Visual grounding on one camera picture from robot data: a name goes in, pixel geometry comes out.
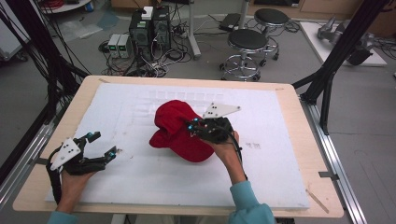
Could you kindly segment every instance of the black metal frame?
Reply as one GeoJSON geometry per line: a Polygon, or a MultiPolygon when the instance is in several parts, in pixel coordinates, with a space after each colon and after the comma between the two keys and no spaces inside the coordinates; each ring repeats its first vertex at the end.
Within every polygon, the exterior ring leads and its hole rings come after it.
{"type": "Polygon", "coordinates": [[[359,10],[356,12],[350,24],[332,49],[329,57],[319,70],[292,84],[294,89],[298,89],[311,82],[308,90],[301,94],[301,100],[306,101],[309,105],[315,105],[318,97],[323,92],[323,101],[320,111],[320,127],[326,134],[329,134],[327,124],[332,93],[332,80],[338,68],[352,53],[358,41],[365,34],[371,23],[388,1],[389,0],[363,1],[359,10]]]}
{"type": "MultiPolygon", "coordinates": [[[[39,128],[43,124],[48,124],[54,118],[57,104],[62,96],[71,96],[77,92],[79,84],[72,73],[79,77],[86,77],[89,75],[62,57],[61,52],[52,41],[50,33],[44,26],[42,20],[40,20],[40,17],[35,12],[29,0],[6,0],[6,2],[20,21],[26,34],[29,35],[30,41],[35,46],[38,53],[45,60],[43,62],[44,68],[40,68],[37,63],[35,65],[42,75],[44,70],[46,70],[44,73],[48,73],[48,76],[45,77],[48,82],[48,103],[21,141],[12,150],[4,164],[0,167],[0,186],[6,180],[8,174],[20,159],[25,149],[29,146],[39,128]]],[[[27,53],[34,58],[35,55],[32,53],[30,46],[19,36],[7,15],[0,12],[0,20],[3,21],[10,32],[15,35],[22,47],[26,49],[27,53]]]]}

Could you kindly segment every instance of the power supply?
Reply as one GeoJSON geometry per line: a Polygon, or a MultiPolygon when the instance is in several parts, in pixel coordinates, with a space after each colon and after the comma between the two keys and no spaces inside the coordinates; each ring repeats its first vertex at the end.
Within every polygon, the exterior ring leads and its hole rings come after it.
{"type": "Polygon", "coordinates": [[[129,58],[132,55],[132,42],[129,35],[121,35],[117,49],[121,58],[129,58]]]}
{"type": "Polygon", "coordinates": [[[108,50],[110,50],[111,57],[119,58],[119,50],[117,48],[117,44],[119,43],[121,35],[112,35],[110,40],[107,43],[108,50]]]}

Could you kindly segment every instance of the white foam board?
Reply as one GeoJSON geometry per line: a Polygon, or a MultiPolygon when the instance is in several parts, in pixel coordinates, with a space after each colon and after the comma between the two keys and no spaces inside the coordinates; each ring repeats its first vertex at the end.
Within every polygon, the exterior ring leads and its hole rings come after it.
{"type": "MultiPolygon", "coordinates": [[[[324,63],[327,57],[329,57],[330,52],[332,51],[333,45],[327,39],[319,39],[318,38],[318,28],[320,28],[323,24],[318,24],[314,22],[302,21],[300,22],[305,36],[308,38],[309,43],[314,49],[315,53],[319,57],[320,61],[324,63]]],[[[387,63],[379,56],[373,49],[370,50],[373,53],[366,61],[361,63],[359,66],[385,66],[387,63]]],[[[344,62],[343,65],[350,65],[348,62],[344,62]]]]}
{"type": "MultiPolygon", "coordinates": [[[[274,91],[110,83],[98,88],[75,137],[101,132],[87,144],[87,158],[101,157],[113,146],[122,152],[92,177],[83,202],[234,206],[230,177],[215,154],[192,163],[169,148],[149,145],[158,130],[157,108],[174,99],[187,102],[199,115],[212,102],[241,106],[227,118],[240,133],[244,168],[259,202],[273,208],[309,207],[274,91]]],[[[51,192],[46,200],[53,200],[51,192]]]]}

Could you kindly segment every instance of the chair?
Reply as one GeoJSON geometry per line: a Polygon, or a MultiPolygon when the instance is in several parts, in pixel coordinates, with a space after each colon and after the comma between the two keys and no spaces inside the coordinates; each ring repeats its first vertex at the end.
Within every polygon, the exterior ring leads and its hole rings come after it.
{"type": "Polygon", "coordinates": [[[245,81],[250,77],[253,81],[258,81],[261,77],[259,66],[248,55],[267,50],[265,36],[254,30],[235,30],[228,35],[228,45],[241,53],[229,57],[220,65],[220,69],[224,70],[221,80],[226,80],[226,75],[233,75],[245,81]]]}
{"type": "Polygon", "coordinates": [[[279,57],[279,44],[268,34],[270,33],[271,29],[283,27],[285,23],[289,21],[289,17],[279,10],[273,8],[262,8],[254,13],[254,20],[258,24],[264,26],[262,34],[265,35],[268,42],[267,51],[265,51],[264,58],[260,62],[260,66],[265,66],[268,52],[276,50],[276,54],[273,56],[273,59],[277,60],[279,57]]]}

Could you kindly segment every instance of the computer tower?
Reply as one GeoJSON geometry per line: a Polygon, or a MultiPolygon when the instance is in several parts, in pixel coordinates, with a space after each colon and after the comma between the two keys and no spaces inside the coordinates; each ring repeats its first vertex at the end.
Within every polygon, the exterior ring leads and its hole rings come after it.
{"type": "Polygon", "coordinates": [[[171,48],[169,6],[155,7],[152,22],[157,49],[169,50],[171,48]]]}
{"type": "Polygon", "coordinates": [[[132,15],[131,24],[129,25],[129,34],[134,47],[137,60],[143,56],[146,61],[153,60],[151,51],[155,50],[153,43],[152,21],[142,20],[142,12],[136,11],[132,15]]]}

